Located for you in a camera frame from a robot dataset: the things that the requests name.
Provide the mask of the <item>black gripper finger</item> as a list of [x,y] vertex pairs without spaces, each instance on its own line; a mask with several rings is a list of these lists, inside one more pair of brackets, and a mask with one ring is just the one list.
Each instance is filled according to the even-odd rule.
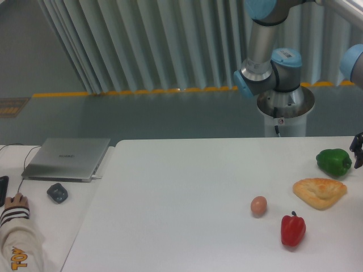
[[354,168],[358,169],[360,167],[362,167],[362,139],[363,139],[363,134],[362,132],[356,134],[353,137],[353,141],[349,147],[350,151],[354,153],[354,157],[355,157],[355,164],[354,164]]

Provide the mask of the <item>cream sleeved forearm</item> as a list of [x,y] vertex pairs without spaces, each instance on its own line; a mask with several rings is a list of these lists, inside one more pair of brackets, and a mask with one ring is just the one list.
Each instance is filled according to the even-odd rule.
[[1,271],[44,271],[42,244],[27,207],[1,215]]

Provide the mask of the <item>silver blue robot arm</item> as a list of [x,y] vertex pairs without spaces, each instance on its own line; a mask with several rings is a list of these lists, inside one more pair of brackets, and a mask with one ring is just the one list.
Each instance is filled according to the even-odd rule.
[[[247,57],[235,71],[234,82],[245,97],[258,96],[257,107],[264,116],[265,137],[304,137],[307,115],[315,104],[313,93],[301,86],[302,58],[290,48],[273,49],[278,26],[295,6],[308,2],[328,7],[362,29],[359,1],[245,1],[252,19]],[[362,44],[347,50],[340,71],[362,88]]]

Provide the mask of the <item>person's hand on mouse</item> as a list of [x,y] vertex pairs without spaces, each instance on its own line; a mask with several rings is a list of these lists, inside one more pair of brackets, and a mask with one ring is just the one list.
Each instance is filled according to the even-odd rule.
[[5,209],[12,209],[15,207],[29,209],[28,198],[22,193],[16,193],[14,197],[6,197]]

